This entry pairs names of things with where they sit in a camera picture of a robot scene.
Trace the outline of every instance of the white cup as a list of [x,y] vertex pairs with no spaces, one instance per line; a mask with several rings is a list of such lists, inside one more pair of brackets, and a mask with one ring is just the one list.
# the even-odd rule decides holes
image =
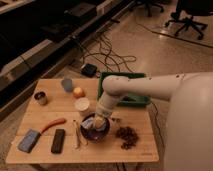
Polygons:
[[90,102],[86,97],[81,97],[75,101],[75,108],[82,117],[90,114]]

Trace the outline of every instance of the wooden tabletop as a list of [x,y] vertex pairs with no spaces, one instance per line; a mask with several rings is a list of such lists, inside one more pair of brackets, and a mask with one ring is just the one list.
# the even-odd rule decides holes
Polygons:
[[[95,109],[98,79],[73,79],[74,86],[82,87],[86,97]],[[49,103],[39,106],[32,97],[21,125],[11,142],[6,163],[8,164],[41,164],[41,163],[111,163],[111,162],[155,162],[158,161],[158,151],[153,135],[153,130],[146,108],[116,107],[113,117],[119,117],[122,121],[111,122],[109,134],[99,143],[89,142],[87,146],[74,148],[73,120],[79,123],[82,117],[74,108],[75,98],[72,93],[65,93],[61,87],[61,79],[41,79],[35,92],[44,91]],[[29,129],[40,130],[48,122],[64,117],[67,122],[50,128],[44,133],[33,148],[31,153],[24,153],[17,149]],[[134,128],[139,136],[136,147],[130,150],[121,149],[122,140],[115,137],[115,132],[120,126]],[[51,145],[57,128],[66,131],[63,151],[61,154],[52,154]]]

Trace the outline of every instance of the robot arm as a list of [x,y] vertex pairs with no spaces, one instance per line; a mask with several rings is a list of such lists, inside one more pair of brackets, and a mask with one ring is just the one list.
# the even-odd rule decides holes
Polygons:
[[129,79],[109,76],[96,113],[109,117],[127,93],[169,100],[164,171],[213,170],[213,73]]
[[173,92],[186,79],[195,74],[176,74],[158,77],[129,79],[124,76],[108,76],[103,81],[104,93],[99,99],[96,113],[109,117],[114,107],[126,93],[146,95],[169,101]]

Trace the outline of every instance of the table leg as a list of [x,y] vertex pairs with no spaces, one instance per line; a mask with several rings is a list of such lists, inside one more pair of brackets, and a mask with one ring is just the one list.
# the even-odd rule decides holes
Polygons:
[[123,168],[123,171],[126,171],[126,166],[124,163],[122,163],[122,168]]
[[117,171],[120,171],[120,168],[119,168],[119,166],[118,166],[118,163],[115,163],[115,165],[116,165]]
[[30,164],[30,166],[32,166],[37,171],[47,171],[45,168],[41,167],[40,164]]

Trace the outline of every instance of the green container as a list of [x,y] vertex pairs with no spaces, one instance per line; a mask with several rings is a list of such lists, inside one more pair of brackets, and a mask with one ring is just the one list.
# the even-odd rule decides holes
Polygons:
[[[109,75],[126,76],[129,78],[143,78],[146,76],[144,73],[102,72],[99,79],[99,85],[98,85],[98,99],[101,97],[103,93],[102,82],[104,78]],[[118,103],[119,106],[132,106],[132,107],[146,107],[146,105],[148,104],[150,104],[149,97],[140,96],[133,93],[128,93],[124,97],[124,99]]]

